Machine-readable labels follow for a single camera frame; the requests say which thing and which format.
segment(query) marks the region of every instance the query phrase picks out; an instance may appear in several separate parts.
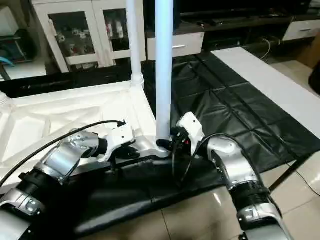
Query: black cable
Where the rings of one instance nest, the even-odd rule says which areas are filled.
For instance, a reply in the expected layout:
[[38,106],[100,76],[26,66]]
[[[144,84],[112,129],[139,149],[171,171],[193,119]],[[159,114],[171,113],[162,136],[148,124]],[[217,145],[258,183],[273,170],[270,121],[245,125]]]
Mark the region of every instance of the black cable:
[[27,156],[25,159],[23,159],[21,162],[19,162],[17,165],[15,165],[0,181],[0,188],[2,188],[2,186],[4,185],[4,183],[8,180],[8,178],[10,178],[10,176],[12,174],[14,174],[15,171],[17,171],[23,164],[25,164],[27,161],[29,161],[31,158],[33,158],[35,155],[37,155],[38,153],[42,152],[43,150],[45,150],[46,148],[50,147],[51,145],[61,141],[62,139],[65,139],[73,134],[77,134],[85,129],[100,125],[100,124],[110,124],[110,123],[116,123],[118,124],[118,127],[125,125],[126,123],[123,121],[116,121],[116,120],[106,120],[106,121],[98,121],[92,124],[89,124],[87,126],[78,128],[76,130],[70,131],[54,140],[52,140],[51,142],[47,143],[46,145],[40,147],[38,150],[34,151],[33,153],[31,153],[29,156]]
[[302,176],[301,173],[298,172],[298,171],[295,171],[295,172],[300,176],[300,178],[302,178],[302,180],[305,182],[305,184],[307,184],[307,186],[309,187],[309,189],[310,189],[312,192],[314,192],[314,194],[316,194],[317,196],[320,197],[320,194],[317,193],[317,191],[314,190],[314,189],[310,186],[310,184],[309,184],[308,181],[304,178],[304,176]]

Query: white table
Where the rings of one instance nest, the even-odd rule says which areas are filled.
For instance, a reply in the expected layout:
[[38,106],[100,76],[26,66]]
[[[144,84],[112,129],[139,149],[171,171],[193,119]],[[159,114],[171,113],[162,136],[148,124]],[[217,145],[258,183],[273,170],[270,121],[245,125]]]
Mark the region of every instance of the white table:
[[[320,139],[320,98],[241,47],[212,52]],[[308,158],[296,161],[270,187],[274,191]]]
[[38,76],[47,75],[45,61],[41,57],[36,58],[34,61],[18,63],[15,66],[4,66],[11,80],[24,79]]

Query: glass cabinet door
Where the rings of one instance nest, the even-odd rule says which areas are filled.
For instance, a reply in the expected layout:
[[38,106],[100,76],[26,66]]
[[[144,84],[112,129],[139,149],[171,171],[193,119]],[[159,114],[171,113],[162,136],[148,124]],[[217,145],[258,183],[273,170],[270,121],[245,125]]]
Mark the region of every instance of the glass cabinet door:
[[103,17],[112,51],[129,50],[126,9],[103,10]]
[[34,5],[61,71],[107,67],[90,0]]
[[[121,59],[130,58],[127,27],[126,0],[92,1],[95,18],[106,62],[115,65]],[[146,59],[143,0],[135,0],[140,57]]]
[[48,15],[56,32],[56,40],[69,68],[74,72],[97,68],[98,62],[86,58],[81,63],[77,56],[94,55],[95,48],[84,11]]

